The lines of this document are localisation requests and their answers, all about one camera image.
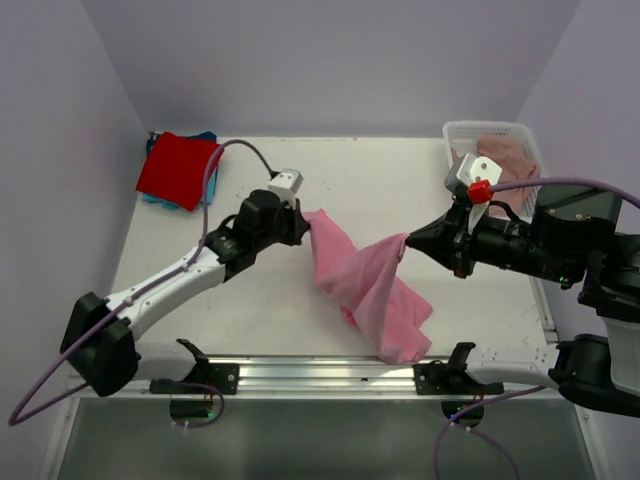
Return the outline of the pink t shirt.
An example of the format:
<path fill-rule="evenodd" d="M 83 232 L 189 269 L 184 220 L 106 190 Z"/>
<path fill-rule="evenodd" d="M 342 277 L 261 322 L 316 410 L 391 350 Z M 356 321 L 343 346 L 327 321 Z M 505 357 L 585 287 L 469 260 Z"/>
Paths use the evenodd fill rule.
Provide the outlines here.
<path fill-rule="evenodd" d="M 399 233 L 362 249 L 320 209 L 310 224 L 314 285 L 341 309 L 377 356 L 390 364 L 415 363 L 430 349 L 421 331 L 433 307 L 397 276 L 408 238 Z"/>

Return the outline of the beige t shirt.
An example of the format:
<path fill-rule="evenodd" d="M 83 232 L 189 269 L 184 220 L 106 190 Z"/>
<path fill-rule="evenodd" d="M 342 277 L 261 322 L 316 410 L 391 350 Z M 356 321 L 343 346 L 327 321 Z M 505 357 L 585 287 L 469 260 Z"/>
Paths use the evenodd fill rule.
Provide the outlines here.
<path fill-rule="evenodd" d="M 470 152 L 476 156 L 486 156 L 502 168 L 499 183 L 512 183 L 535 179 L 540 176 L 540 166 L 530 158 L 521 143 L 504 136 L 484 135 L 480 137 Z M 525 201 L 531 195 L 532 187 L 496 193 L 495 201 L 506 203 L 518 216 L 524 213 Z"/>

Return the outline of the white plastic basket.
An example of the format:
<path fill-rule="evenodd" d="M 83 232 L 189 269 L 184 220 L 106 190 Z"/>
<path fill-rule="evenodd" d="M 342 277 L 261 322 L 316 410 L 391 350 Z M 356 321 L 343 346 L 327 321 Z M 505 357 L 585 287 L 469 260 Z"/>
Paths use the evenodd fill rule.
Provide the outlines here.
<path fill-rule="evenodd" d="M 498 135 L 511 138 L 522 144 L 526 154 L 540 166 L 541 155 L 534 136 L 529 129 L 518 123 L 500 121 L 451 121 L 443 127 L 443 137 L 449 169 L 454 160 L 462 158 L 484 135 Z"/>

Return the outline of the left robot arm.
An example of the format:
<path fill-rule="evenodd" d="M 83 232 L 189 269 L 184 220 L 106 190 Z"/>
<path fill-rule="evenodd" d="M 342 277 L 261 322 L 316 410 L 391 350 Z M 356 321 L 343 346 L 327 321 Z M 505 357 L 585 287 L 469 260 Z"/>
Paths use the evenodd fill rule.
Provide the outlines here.
<path fill-rule="evenodd" d="M 292 188 L 252 191 L 237 214 L 147 282 L 106 298 L 93 292 L 80 297 L 61 343 L 63 358 L 100 397 L 133 380 L 156 381 L 173 393 L 211 385 L 212 368 L 193 343 L 144 344 L 143 335 L 193 297 L 251 267 L 266 248 L 300 245 L 309 229 Z"/>

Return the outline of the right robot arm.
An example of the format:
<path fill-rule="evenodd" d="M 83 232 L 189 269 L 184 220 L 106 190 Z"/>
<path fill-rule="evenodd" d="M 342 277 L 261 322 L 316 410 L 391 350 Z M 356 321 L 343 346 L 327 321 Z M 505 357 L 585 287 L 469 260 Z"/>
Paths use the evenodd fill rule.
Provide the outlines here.
<path fill-rule="evenodd" d="M 638 417 L 639 237 L 616 230 L 625 200 L 614 191 L 545 185 L 530 221 L 483 214 L 469 227 L 471 203 L 457 199 L 442 217 L 410 233 L 407 247 L 461 279 L 481 263 L 562 289 L 580 285 L 579 304 L 606 328 L 603 336 L 581 334 L 530 350 L 460 342 L 446 363 L 427 366 L 428 381 L 461 393 L 498 383 L 546 387 L 591 410 Z"/>

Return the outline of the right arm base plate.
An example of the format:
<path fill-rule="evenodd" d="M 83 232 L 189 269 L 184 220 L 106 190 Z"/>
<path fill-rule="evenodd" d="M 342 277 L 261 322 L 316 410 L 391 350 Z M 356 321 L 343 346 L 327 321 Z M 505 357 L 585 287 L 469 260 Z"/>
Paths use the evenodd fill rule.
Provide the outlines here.
<path fill-rule="evenodd" d="M 466 372 L 460 362 L 433 360 L 412 366 L 418 395 L 499 395 L 505 392 L 502 383 L 480 384 Z"/>

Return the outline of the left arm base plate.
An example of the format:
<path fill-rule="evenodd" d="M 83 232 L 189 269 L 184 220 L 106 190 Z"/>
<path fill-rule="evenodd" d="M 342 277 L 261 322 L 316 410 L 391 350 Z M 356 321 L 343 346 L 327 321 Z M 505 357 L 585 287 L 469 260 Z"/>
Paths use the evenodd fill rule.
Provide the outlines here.
<path fill-rule="evenodd" d="M 223 395 L 235 395 L 240 380 L 240 366 L 237 363 L 209 363 L 203 380 Z"/>

